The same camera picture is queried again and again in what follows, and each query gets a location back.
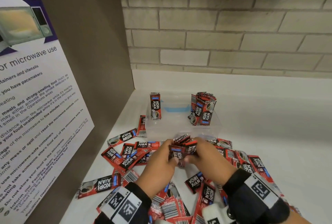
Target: black wristband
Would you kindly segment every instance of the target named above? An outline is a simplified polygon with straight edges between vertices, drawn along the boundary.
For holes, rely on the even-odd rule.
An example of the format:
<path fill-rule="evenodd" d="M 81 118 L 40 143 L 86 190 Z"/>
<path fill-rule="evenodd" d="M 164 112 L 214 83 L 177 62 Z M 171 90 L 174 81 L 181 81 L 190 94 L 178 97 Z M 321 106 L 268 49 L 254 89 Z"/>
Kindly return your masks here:
<path fill-rule="evenodd" d="M 129 184 L 126 185 L 125 188 L 134 193 L 136 197 L 138 197 L 142 201 L 142 205 L 146 209 L 149 209 L 151 207 L 152 200 L 137 184 L 130 182 Z"/>
<path fill-rule="evenodd" d="M 230 177 L 226 184 L 222 187 L 228 197 L 231 197 L 249 178 L 251 174 L 243 169 L 237 169 L 237 171 Z"/>

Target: transparent plastic box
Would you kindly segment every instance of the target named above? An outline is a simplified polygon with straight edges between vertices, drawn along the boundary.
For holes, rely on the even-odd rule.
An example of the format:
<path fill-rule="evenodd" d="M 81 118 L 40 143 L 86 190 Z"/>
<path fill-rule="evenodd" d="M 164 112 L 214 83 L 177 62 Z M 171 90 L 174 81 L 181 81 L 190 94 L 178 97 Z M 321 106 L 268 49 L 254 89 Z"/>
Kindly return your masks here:
<path fill-rule="evenodd" d="M 150 98 L 147 101 L 145 119 L 146 134 L 149 141 L 164 141 L 188 133 L 191 137 L 201 135 L 218 137 L 221 123 L 216 112 L 212 114 L 209 126 L 193 126 L 188 116 L 191 108 L 190 93 L 160 93 L 161 120 L 151 119 Z"/>

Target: brick wall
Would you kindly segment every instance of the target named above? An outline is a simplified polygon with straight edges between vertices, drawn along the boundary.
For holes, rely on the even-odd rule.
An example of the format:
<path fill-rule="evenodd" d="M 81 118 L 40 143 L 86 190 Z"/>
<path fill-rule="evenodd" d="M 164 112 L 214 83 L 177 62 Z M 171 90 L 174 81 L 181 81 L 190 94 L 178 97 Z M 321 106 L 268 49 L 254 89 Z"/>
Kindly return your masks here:
<path fill-rule="evenodd" d="M 332 78 L 332 0 L 122 0 L 131 67 Z"/>

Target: black sleeve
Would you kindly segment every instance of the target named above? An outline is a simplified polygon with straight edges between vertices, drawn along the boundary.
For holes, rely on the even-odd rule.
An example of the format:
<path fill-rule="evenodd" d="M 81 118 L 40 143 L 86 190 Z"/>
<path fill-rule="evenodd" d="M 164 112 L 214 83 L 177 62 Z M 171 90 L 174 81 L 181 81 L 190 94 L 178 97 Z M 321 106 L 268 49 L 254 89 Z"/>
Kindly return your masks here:
<path fill-rule="evenodd" d="M 135 183 L 130 182 L 126 189 L 131 191 L 136 195 L 141 201 L 142 204 L 139 206 L 136 211 L 134 217 L 131 219 L 130 224 L 147 224 L 149 222 L 148 210 L 151 207 L 151 199 L 147 196 L 147 194 Z M 110 219 L 101 212 L 95 220 L 95 224 L 119 224 L 113 223 Z"/>

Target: pile of coffee packets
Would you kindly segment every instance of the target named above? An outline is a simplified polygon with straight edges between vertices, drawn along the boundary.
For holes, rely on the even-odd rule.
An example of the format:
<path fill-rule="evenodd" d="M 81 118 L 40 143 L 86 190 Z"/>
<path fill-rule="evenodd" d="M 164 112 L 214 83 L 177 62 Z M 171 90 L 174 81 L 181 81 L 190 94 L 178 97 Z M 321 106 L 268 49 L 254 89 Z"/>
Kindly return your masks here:
<path fill-rule="evenodd" d="M 191 95 L 191 110 L 188 116 L 192 125 L 205 125 L 211 123 L 212 113 L 217 99 L 213 94 L 198 92 Z"/>
<path fill-rule="evenodd" d="M 145 116 L 140 117 L 140 125 L 138 128 L 128 131 L 129 133 L 135 132 L 135 134 L 132 134 L 129 138 L 123 137 L 128 132 L 117 136 L 116 138 L 119 139 L 119 141 L 117 143 L 109 142 L 109 147 L 102 153 L 102 157 L 114 167 L 112 175 L 82 183 L 76 193 L 77 199 L 107 190 L 112 191 L 119 186 L 126 186 L 129 182 L 135 182 L 139 178 L 139 174 L 132 168 L 136 165 L 146 165 L 151 155 L 163 142 L 124 143 L 121 153 L 118 153 L 113 147 L 137 136 L 140 131 L 144 131 L 143 118 L 145 118 Z M 287 202 L 284 194 L 275 184 L 259 156 L 247 155 L 244 151 L 233 150 L 232 142 L 228 140 L 206 135 L 201 135 L 200 137 L 213 144 L 221 155 L 234 167 L 245 169 L 251 174 L 255 172 L 259 173 L 279 191 L 280 197 Z M 197 140 L 191 138 L 188 134 L 174 138 L 174 144 L 169 146 L 169 159 L 176 156 L 179 159 L 178 166 L 183 167 L 183 159 L 185 156 L 197 155 L 196 145 Z M 215 193 L 220 194 L 225 206 L 228 205 L 227 194 L 222 189 L 222 186 L 215 185 L 201 172 L 190 177 L 184 183 L 192 194 L 198 195 L 193 215 L 190 215 L 175 184 L 171 181 L 152 199 L 152 205 L 148 211 L 150 224 L 153 224 L 157 219 L 166 220 L 173 224 L 205 223 L 202 216 L 202 209 L 213 203 Z M 101 206 L 105 204 L 110 197 L 111 193 L 97 206 L 99 213 Z M 290 206 L 290 209 L 301 214 L 294 206 Z"/>

